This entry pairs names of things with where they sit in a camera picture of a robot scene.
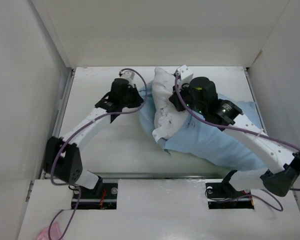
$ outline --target blue cloth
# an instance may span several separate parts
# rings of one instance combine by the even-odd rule
[[[139,111],[139,121],[145,133],[152,137],[155,129],[154,119],[156,107],[151,93],[152,82],[147,84],[148,101]],[[139,91],[142,98],[146,96],[143,89]],[[244,114],[257,127],[261,122],[254,102],[233,101],[218,94],[220,99],[230,100],[242,109]],[[183,126],[168,140],[160,139],[158,144],[164,150],[181,153],[191,153],[199,158],[207,159],[211,163],[230,170],[249,171],[265,168],[266,165],[241,142],[216,127],[209,126],[189,115]]]

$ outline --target white pillowcase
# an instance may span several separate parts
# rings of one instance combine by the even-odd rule
[[[156,67],[152,83],[152,96],[155,105],[154,127],[152,136],[155,141],[159,139],[169,139],[184,124],[189,116],[187,111],[177,111],[175,106],[169,101],[175,85],[175,77]]]

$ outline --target pink object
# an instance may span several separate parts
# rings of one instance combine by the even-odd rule
[[[36,237],[36,240],[49,240],[48,237],[49,227],[43,229],[40,234]],[[50,236],[52,240],[58,240],[61,237],[61,232],[58,222],[55,222],[51,226]]]

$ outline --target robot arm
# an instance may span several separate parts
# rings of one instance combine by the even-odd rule
[[[70,132],[61,137],[51,137],[46,144],[44,156],[44,170],[51,173],[54,159],[61,146],[67,142],[74,134],[80,132],[72,138],[65,147],[54,169],[54,175],[68,184],[76,184],[94,191],[96,194],[100,190],[102,179],[92,172],[83,168],[81,152],[86,144],[104,127],[111,124],[122,112],[123,108],[137,108],[143,103],[136,86],[133,84],[135,73],[125,71],[116,78],[111,85],[111,90],[97,104],[91,113]],[[107,113],[118,113],[106,115],[98,120],[98,116]]]
[[[179,67],[176,73],[180,77],[178,81],[180,95],[186,105],[203,115],[207,122],[216,125],[221,131],[244,144],[267,166],[252,171],[233,170],[222,182],[207,181],[206,185],[209,186],[210,192],[217,192],[216,195],[219,197],[235,198],[240,191],[265,187],[271,193],[284,197],[300,175],[300,152],[294,153],[275,141],[260,137],[268,135],[256,127],[233,102],[218,99],[216,86],[208,78],[192,79],[193,73],[185,65]],[[169,100],[178,111],[185,110],[175,88]],[[240,128],[259,135],[225,129],[222,126]]]

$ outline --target white table surface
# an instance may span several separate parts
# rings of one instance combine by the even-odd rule
[[[300,240],[300,213],[290,191],[278,197],[284,211],[254,199],[252,209],[208,209],[203,180],[120,180],[116,210],[78,210],[64,240]],[[253,194],[271,204],[260,190]],[[18,240],[35,240],[72,191],[36,180]],[[57,218],[63,232],[72,210]]]
[[[123,67],[78,67],[65,110],[60,134],[65,134],[84,119],[100,98],[111,88]],[[154,66],[131,67],[150,82]],[[163,67],[174,73],[177,66]],[[193,66],[194,77],[208,77],[222,93],[236,101],[253,101],[242,67]],[[134,79],[143,86],[139,77]],[[83,165],[95,173],[183,173],[224,175],[228,170],[193,156],[171,151],[165,153],[142,130],[138,114],[121,115],[90,141],[81,153]]]

